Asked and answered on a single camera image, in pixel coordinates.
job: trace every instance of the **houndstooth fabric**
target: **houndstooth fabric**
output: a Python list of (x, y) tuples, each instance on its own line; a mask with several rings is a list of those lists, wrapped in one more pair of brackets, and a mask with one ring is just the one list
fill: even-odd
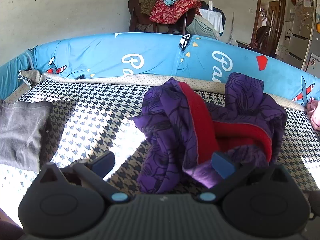
[[(139, 193), (136, 182), (150, 145), (130, 117), (141, 112), (142, 100), (150, 86), (112, 85), (99, 83), (59, 83), (47, 79), (36, 85), (19, 100), (50, 101), (52, 129), (46, 141), (45, 158), (58, 167), (81, 159), (93, 160), (110, 149), (116, 164), (105, 177), (110, 184), (130, 195)], [(224, 95), (204, 91), (197, 93), (206, 101), (224, 105)], [(278, 161), (283, 163), (303, 190), (318, 189), (314, 178), (320, 178), (320, 136), (314, 131), (305, 113), (286, 109), (288, 121)], [(0, 166), (2, 190), (15, 195), (19, 205), (35, 172)], [(204, 187), (190, 179), (172, 192), (195, 195)]]

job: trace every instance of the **light blue button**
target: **light blue button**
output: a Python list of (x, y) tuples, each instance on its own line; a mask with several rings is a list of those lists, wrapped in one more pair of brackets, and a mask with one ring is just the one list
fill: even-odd
[(199, 198), (202, 201), (213, 201), (216, 199), (216, 195), (211, 192), (204, 192), (200, 194)]
[(122, 202), (128, 199), (128, 195), (123, 192), (117, 192), (111, 195), (111, 199), (116, 202)]

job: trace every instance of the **desk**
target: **desk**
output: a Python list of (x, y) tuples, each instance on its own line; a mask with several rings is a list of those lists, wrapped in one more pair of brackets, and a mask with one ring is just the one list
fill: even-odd
[(213, 25), (218, 33), (223, 32), (222, 14), (216, 11), (200, 9), (201, 16)]

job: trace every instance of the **wooden door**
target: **wooden door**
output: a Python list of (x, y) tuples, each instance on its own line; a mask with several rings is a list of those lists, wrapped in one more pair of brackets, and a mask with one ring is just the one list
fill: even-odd
[(270, 55), (274, 46), (277, 46), (277, 33), (280, 24), (280, 1), (269, 2), (267, 24), (266, 26), (270, 27), (269, 35), (265, 39), (262, 45), (261, 52), (265, 55)]

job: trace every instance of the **red lining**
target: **red lining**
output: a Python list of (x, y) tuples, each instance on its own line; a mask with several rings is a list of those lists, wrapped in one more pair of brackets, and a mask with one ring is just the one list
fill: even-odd
[(226, 152), (237, 146), (252, 144), (263, 149), (270, 162), (272, 142), (263, 129), (245, 123), (212, 121), (204, 100), (186, 83), (180, 82), (179, 86), (190, 107), (197, 138), (198, 164), (210, 160), (213, 152)]

